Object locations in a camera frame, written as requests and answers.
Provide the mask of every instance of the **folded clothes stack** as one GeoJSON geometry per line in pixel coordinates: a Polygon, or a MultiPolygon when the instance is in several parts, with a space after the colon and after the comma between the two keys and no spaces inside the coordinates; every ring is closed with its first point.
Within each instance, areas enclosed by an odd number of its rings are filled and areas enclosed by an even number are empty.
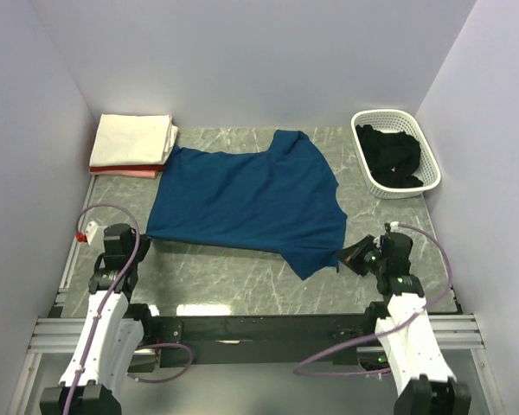
{"type": "Polygon", "coordinates": [[[90,172],[154,178],[165,167],[177,132],[170,115],[102,115],[90,172]]]}

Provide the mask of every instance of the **folded red cloth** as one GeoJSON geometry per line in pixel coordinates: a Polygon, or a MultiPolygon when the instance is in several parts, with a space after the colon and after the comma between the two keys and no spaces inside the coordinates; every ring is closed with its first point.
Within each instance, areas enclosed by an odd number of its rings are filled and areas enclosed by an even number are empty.
{"type": "Polygon", "coordinates": [[[100,171],[122,171],[122,170],[137,170],[137,171],[163,171],[165,169],[165,164],[158,165],[140,165],[140,166],[107,166],[107,167],[91,167],[91,173],[99,173],[100,171]]]}

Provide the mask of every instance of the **laundry basket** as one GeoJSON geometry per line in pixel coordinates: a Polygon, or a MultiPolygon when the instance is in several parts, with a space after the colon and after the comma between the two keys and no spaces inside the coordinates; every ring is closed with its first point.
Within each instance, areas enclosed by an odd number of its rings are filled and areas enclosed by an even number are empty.
{"type": "Polygon", "coordinates": [[[425,136],[417,124],[417,121],[415,121],[415,118],[407,112],[399,110],[358,112],[352,118],[352,131],[354,132],[354,146],[356,147],[357,159],[362,168],[365,183],[372,195],[380,197],[381,199],[405,199],[407,197],[421,195],[426,190],[436,188],[440,183],[440,169],[436,164],[429,144],[427,144],[425,136]],[[413,175],[418,177],[424,183],[424,186],[420,188],[387,188],[375,181],[365,161],[362,146],[360,145],[360,140],[356,132],[357,125],[365,124],[369,124],[373,126],[375,130],[382,132],[404,131],[419,141],[421,148],[420,166],[413,175]]]}

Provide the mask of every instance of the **blue t-shirt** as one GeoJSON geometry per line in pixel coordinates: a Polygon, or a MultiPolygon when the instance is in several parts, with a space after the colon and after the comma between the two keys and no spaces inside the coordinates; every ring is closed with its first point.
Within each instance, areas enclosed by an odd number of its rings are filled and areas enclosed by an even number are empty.
{"type": "Polygon", "coordinates": [[[148,219],[152,238],[278,252],[302,278],[337,266],[346,214],[338,182],[302,131],[276,131],[267,151],[175,147],[148,219]]]}

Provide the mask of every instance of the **gray marble tabletop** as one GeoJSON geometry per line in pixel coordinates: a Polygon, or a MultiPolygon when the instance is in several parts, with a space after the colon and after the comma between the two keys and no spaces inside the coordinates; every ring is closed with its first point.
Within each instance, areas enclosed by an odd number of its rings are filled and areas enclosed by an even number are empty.
{"type": "MultiPolygon", "coordinates": [[[[386,221],[399,220],[432,232],[422,196],[381,200],[372,196],[363,180],[350,128],[301,129],[321,150],[339,182],[337,199],[348,215],[345,245],[367,233],[384,233],[386,221]]],[[[181,129],[181,146],[205,151],[246,153],[266,150],[274,128],[181,129]]],[[[142,232],[156,197],[159,179],[122,176],[97,177],[90,203],[108,201],[128,208],[142,232]]],[[[110,208],[94,209],[88,219],[113,224],[128,221],[110,208]]],[[[445,267],[439,251],[418,234],[413,237],[412,273],[427,296],[445,287],[445,267]]],[[[87,283],[99,252],[79,245],[70,271],[70,285],[62,316],[84,316],[87,283]]],[[[154,241],[138,269],[140,280],[132,302],[148,303],[162,316],[173,315],[281,315],[362,313],[381,299],[375,277],[359,277],[346,267],[318,271],[305,281],[275,253],[218,246],[154,241]]],[[[456,312],[453,292],[432,311],[456,312]]]]}

